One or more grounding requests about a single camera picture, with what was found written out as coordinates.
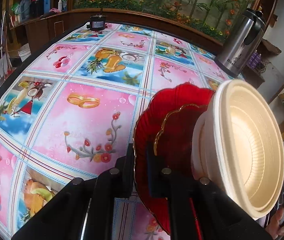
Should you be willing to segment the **right hand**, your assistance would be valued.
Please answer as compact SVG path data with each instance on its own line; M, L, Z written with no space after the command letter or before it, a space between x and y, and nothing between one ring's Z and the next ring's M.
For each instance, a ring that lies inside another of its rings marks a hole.
M284 206L281 206L272 216L270 223L265 228L266 232L272 237L277 239L279 236L284 236L284 225L280 225L280 220L284 216Z

